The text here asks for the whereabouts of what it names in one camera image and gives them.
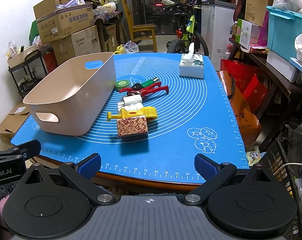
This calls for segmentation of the floral patterned small box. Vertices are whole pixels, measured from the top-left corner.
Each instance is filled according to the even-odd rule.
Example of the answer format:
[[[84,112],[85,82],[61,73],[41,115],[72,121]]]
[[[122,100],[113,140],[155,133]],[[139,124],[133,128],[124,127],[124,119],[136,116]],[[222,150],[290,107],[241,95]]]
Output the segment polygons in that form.
[[[117,120],[118,137],[129,137],[148,133],[148,124],[145,115],[121,118]]]

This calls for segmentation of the lower cardboard box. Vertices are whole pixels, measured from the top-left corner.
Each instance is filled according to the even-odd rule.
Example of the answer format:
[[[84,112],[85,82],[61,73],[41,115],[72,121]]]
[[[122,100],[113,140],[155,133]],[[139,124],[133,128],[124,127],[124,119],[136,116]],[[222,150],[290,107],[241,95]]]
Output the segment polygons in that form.
[[[52,42],[58,65],[76,56],[101,52],[95,25]]]

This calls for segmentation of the black earbuds case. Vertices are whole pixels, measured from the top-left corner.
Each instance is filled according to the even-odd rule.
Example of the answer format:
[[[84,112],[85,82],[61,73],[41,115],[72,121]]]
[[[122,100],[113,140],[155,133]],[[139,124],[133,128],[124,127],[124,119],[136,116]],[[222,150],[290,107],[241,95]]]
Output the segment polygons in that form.
[[[141,83],[135,83],[133,86],[131,86],[132,90],[140,90],[142,88],[143,88],[143,86]]]

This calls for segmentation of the red pliers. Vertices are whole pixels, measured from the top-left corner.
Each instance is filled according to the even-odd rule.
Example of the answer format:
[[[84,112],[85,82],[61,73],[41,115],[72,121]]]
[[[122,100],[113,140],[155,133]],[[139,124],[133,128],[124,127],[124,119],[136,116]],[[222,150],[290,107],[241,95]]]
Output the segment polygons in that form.
[[[132,96],[132,95],[140,95],[142,98],[150,96],[152,94],[155,94],[159,91],[164,90],[167,94],[169,93],[169,87],[168,86],[149,86],[140,90],[133,90],[131,88],[124,88],[120,90],[120,93],[127,93],[127,96]]]

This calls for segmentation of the white freezer cabinet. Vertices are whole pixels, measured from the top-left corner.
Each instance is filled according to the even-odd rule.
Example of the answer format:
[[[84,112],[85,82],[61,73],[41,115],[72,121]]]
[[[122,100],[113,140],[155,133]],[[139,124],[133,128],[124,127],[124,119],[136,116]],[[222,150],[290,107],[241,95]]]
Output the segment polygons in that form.
[[[217,71],[221,59],[228,59],[227,46],[232,36],[233,14],[236,5],[222,1],[209,1],[202,4],[201,35],[204,38],[210,60]]]

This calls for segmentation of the white charger plug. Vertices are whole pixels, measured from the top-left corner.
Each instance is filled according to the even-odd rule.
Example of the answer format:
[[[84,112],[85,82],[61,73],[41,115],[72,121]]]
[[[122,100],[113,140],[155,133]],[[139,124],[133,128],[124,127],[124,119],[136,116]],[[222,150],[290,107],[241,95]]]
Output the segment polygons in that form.
[[[121,101],[124,103],[125,106],[135,103],[142,103],[142,97],[140,95],[124,96]]]

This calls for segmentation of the clear plastic bag on floor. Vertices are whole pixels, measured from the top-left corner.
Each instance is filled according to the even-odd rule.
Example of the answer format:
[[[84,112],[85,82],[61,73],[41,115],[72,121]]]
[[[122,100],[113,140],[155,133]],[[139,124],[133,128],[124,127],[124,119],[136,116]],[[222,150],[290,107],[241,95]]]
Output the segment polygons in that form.
[[[140,51],[139,46],[133,41],[128,41],[126,44],[123,45],[123,48],[126,54],[135,54]]]

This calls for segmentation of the white pill bottle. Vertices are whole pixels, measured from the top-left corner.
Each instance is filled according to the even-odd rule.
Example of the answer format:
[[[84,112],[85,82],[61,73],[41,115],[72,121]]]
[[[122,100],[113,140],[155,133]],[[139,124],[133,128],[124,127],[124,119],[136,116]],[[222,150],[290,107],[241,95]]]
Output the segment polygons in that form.
[[[143,104],[141,102],[132,103],[126,105],[124,102],[118,103],[118,113],[121,112],[121,109],[125,109],[126,111],[139,111],[141,108],[143,108]]]

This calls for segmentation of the flat cardboard box on floor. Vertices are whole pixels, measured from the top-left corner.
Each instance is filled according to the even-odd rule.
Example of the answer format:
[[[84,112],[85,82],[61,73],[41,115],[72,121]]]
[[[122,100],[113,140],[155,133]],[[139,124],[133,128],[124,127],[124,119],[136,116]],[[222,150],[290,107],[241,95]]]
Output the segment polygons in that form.
[[[0,124],[0,136],[12,139],[29,115],[29,107],[18,103]]]

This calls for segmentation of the upper cardboard box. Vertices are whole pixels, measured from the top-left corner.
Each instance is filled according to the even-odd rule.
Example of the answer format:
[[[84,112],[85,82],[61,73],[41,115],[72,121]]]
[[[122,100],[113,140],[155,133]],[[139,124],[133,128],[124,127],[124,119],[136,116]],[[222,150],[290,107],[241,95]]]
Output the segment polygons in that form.
[[[58,9],[71,0],[43,0],[34,6],[41,41],[46,44],[94,25],[92,0],[84,4]]]

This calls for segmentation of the yellow toy water gun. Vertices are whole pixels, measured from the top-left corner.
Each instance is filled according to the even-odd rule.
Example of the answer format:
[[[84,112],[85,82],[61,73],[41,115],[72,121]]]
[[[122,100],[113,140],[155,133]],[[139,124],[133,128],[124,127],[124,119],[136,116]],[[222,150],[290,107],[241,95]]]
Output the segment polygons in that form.
[[[112,115],[111,112],[107,113],[107,121],[111,119],[132,118],[137,116],[145,116],[148,121],[157,119],[157,111],[155,107],[143,107],[137,111],[127,111],[122,108],[118,114]]]

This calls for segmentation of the red gift bag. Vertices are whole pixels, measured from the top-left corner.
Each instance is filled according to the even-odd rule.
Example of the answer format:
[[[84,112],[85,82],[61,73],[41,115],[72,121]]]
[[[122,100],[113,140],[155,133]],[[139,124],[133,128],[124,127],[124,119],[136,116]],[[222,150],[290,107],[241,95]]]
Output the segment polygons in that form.
[[[234,78],[251,112],[257,113],[268,94],[268,89],[263,84],[264,75],[259,68],[239,61],[223,59],[220,70],[227,71]]]

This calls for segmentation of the wooden chair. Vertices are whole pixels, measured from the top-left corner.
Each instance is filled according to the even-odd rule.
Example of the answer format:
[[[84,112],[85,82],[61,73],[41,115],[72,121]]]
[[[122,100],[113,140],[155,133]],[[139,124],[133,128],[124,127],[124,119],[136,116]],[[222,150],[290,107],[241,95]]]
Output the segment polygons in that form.
[[[155,24],[134,24],[132,18],[132,12],[129,10],[127,0],[121,0],[123,5],[123,10],[127,18],[129,35],[130,39],[133,42],[142,41],[142,40],[152,40],[154,53],[157,53],[157,43],[156,43],[156,35],[155,35]],[[135,33],[145,33],[145,35],[136,36]]]

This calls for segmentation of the green round ointment tin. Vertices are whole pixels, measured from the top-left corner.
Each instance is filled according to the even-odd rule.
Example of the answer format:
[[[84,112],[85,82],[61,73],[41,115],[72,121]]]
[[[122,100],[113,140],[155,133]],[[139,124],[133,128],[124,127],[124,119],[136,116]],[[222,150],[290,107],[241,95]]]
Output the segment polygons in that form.
[[[116,82],[115,87],[116,87],[116,90],[120,91],[124,88],[130,87],[130,82],[128,80],[118,80]]]

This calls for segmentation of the beige plastic storage bin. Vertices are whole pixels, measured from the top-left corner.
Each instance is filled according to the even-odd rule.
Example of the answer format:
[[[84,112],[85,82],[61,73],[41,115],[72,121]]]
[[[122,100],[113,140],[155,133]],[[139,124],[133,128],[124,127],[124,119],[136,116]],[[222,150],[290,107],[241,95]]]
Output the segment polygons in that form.
[[[23,99],[43,131],[85,134],[115,88],[112,52],[93,53],[65,61]]]

